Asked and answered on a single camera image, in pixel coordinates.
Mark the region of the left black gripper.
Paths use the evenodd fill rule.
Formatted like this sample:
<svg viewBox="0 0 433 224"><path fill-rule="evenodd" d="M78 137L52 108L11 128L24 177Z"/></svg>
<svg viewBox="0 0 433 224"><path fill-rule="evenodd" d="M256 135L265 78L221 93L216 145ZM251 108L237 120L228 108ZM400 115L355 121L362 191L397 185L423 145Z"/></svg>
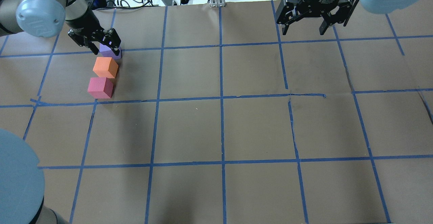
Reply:
<svg viewBox="0 0 433 224"><path fill-rule="evenodd" d="M70 27L68 36L77 45L90 49L93 54L99 53L99 48L94 42L110 47L116 55L119 53L117 50L121 45L121 39L117 31L114 28L104 30L91 9L87 9L82 16L76 19L67 19L67 25Z"/></svg>

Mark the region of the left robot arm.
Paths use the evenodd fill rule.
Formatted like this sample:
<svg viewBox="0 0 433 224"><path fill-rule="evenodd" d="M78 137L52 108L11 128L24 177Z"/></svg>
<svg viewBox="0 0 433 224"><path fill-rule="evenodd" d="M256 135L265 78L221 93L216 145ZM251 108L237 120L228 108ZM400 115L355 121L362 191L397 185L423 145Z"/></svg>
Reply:
<svg viewBox="0 0 433 224"><path fill-rule="evenodd" d="M26 32L34 37L57 36L64 23L68 36L94 54L94 42L120 53L121 39L114 28L105 29L86 0L1 0L1 36ZM44 204L45 176L39 158L19 136L1 129L1 223L66 224Z"/></svg>

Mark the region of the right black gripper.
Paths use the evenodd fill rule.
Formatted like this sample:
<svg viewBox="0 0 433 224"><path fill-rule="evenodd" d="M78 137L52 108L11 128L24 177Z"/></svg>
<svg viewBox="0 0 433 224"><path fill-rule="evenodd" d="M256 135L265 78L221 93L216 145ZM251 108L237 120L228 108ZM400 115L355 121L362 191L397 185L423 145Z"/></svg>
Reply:
<svg viewBox="0 0 433 224"><path fill-rule="evenodd" d="M303 18L320 18L320 35L335 24L347 26L359 0L281 0L276 10L276 23L286 35L289 26Z"/></svg>

